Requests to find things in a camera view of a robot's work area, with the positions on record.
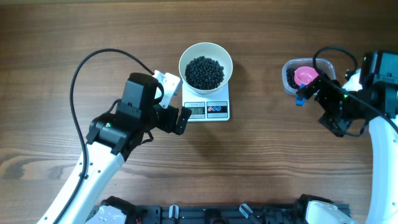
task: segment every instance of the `pink cup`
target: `pink cup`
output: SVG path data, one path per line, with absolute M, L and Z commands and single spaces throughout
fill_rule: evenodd
M 308 85 L 312 80 L 314 80 L 318 76 L 317 71 L 314 68 L 303 66 L 296 71 L 294 71 L 294 82 L 301 86 L 302 84 Z

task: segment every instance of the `digital scale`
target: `digital scale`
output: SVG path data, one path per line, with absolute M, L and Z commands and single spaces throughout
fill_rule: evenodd
M 182 105 L 192 110 L 188 122 L 227 121 L 230 118 L 228 83 L 209 95 L 196 93 L 183 83 Z

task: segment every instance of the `wooden table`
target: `wooden table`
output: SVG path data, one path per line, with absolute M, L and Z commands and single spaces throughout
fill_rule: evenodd
M 178 75 L 182 52 L 198 42 L 223 46 L 234 62 L 231 120 L 190 123 L 177 136 L 154 130 L 100 200 L 146 205 L 292 203 L 314 194 L 349 203 L 364 222 L 371 197 L 369 135 L 336 138 L 283 91 L 293 58 L 340 45 L 357 58 L 398 50 L 397 3 L 380 1 L 169 1 L 0 7 L 0 223 L 35 223 L 76 164 L 81 148 L 69 88 L 80 61 L 112 47 L 149 68 Z M 341 74 L 341 54 L 323 54 Z M 81 70 L 75 107 L 83 135 L 120 98 L 129 58 L 106 53 Z M 181 107 L 181 95 L 172 104 Z

